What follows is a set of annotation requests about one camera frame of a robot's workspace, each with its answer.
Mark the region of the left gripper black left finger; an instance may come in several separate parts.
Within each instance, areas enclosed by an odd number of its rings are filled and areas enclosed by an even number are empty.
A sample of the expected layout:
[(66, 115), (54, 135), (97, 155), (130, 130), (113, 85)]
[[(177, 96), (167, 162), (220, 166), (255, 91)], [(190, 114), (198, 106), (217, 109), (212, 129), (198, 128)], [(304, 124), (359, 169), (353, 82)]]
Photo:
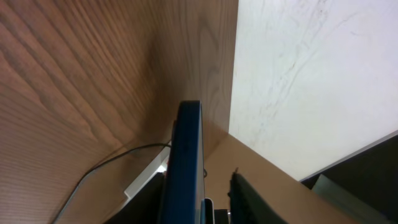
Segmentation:
[(153, 178), (117, 214), (104, 224), (156, 224), (165, 176)]

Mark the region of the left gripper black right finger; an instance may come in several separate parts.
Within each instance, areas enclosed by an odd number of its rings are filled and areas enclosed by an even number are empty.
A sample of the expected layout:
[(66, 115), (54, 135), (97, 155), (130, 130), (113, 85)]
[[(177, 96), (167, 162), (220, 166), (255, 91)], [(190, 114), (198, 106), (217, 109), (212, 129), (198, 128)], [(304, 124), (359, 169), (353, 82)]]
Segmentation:
[(236, 169), (228, 192), (232, 224), (287, 224)]

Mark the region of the blue Galaxy smartphone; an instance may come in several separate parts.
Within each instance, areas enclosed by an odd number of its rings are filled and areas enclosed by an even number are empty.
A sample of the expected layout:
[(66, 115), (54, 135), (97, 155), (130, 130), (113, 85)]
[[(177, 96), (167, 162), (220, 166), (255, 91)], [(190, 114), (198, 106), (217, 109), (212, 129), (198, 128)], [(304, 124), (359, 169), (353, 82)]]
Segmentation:
[(181, 102), (172, 132), (160, 224), (205, 223), (202, 127), (201, 102)]

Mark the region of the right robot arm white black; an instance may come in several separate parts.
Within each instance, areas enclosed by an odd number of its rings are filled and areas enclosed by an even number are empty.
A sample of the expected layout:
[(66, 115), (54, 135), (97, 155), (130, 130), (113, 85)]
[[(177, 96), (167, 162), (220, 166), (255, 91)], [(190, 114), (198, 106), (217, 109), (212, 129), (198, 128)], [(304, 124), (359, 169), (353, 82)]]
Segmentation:
[(312, 189), (321, 175), (397, 223), (397, 131), (300, 182)]

